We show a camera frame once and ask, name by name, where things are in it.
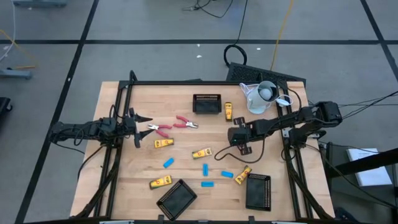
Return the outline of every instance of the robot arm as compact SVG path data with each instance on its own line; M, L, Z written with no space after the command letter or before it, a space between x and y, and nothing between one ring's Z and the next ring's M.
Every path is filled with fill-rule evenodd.
M129 115L123 117L121 123L116 118L100 118L96 121L89 121L85 124L65 124L57 122L51 127L50 141L58 142L67 139L97 140L101 144L112 144L118 137L134 136L134 144L140 147L139 141L153 130L137 132L136 122L151 121L152 118L145 118L134 114L134 109L129 109Z
M257 119L245 123L243 117L235 118L234 124L239 125L239 127L228 129L228 141L231 146L238 146L242 155L246 155L251 153L251 148L246 145L248 142L260 141L264 136L270 136L277 130L305 123L300 128L290 129L286 134L293 147L302 148L305 147L309 135L321 128L335 127L342 120L336 103L322 101L314 106L306 106L294 113L270 120Z

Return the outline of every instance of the black tray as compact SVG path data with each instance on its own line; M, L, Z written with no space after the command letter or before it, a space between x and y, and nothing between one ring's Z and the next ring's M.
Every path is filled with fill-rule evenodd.
M196 198L193 190L180 179L156 204L170 221L174 221Z
M249 174L246 185L246 208L271 211L271 177Z
M218 114L221 112L221 94L194 94L192 107L196 114Z

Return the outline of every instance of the blue block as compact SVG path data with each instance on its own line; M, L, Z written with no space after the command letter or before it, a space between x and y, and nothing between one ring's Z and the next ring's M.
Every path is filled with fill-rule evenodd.
M221 175L228 178L233 178L234 174L228 171L221 171Z
M168 168L171 164L173 164L173 162L174 162L174 159L173 159L173 158L170 158L170 159L168 159L168 161L166 161L166 162L163 164L163 166L164 166L165 168Z
M209 175L209 166L207 164L203 165L203 175L207 177Z
M202 187L214 187L214 182L213 181L203 181L201 183Z

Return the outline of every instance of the pliers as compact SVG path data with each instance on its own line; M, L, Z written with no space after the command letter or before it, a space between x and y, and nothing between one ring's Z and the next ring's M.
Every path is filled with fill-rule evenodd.
M198 124L195 124L194 122L189 121L187 118L184 118L183 116L177 115L176 118L184 121L185 124L173 124L174 127L177 127L177 128L186 128L186 127L198 128L199 127Z
M163 131L160 131L159 129L162 129L162 128L172 129L171 126L166 125L166 124L160 124L160 125L148 124L147 127L149 129L154 129L157 134L159 134L159 135L161 135L161 136L163 136L165 138L168 138L169 135L164 133Z

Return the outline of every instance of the wooden tabletop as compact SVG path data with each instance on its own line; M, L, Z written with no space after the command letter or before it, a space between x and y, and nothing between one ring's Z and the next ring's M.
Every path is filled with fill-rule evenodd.
M103 82L99 93L98 104L94 119L107 117L109 109L114 104L118 82ZM307 96L303 83L291 82L289 87L295 90L302 99L303 106L307 105ZM147 124L176 123L175 115L181 115L199 124L198 129L173 128L166 129L170 137L174 138L173 146L154 148L154 140L161 139L155 132L141 142L141 148L134 147L132 138L124 140L118 184L114 199L113 219L155 220L162 214L156 201L163 196L172 185L150 190L149 182L171 175L173 183L183 179L198 195L197 199L185 210L178 220L247 220L254 215L256 220L294 220L292 198L288 181L286 164L280 158L283 148L280 131L266 138L265 153L262 159L249 164L252 173L271 176L271 211L263 212L245 208L246 183L238 185L233 179L222 177L222 170L238 175L245 164L227 156L222 161L214 160L213 156L193 160L192 151L211 147L214 152L229 145L226 132L233 124L225 121L224 110L218 115L198 115L192 112L192 95L196 93L221 94L222 103L232 102L233 116L244 116L246 122L254 119L272 119L277 117L275 103L264 114L251 114L246 108L246 99L239 86L209 86L209 85L136 85L133 86L130 107L141 116L153 118L153 121L140 123L139 130L146 130ZM290 93L294 103L293 110L299 104L293 93ZM309 145L317 147L316 140L310 139ZM229 152L253 161L261 153L262 141L251 142L253 153L240 156L233 147ZM99 146L99 142L89 141L86 155L91 155ZM301 150L303 165L307 178L308 189L327 213L334 216L325 173L320 154L314 149ZM71 215L76 215L88 203L99 186L101 166L103 165L105 150L92 158L81 172L76 188ZM163 163L173 157L175 162L167 169ZM208 164L209 175L204 177L202 165ZM200 187L201 181L214 181L213 188ZM305 217L302 194L297 188L301 214ZM108 193L104 194L104 204Z

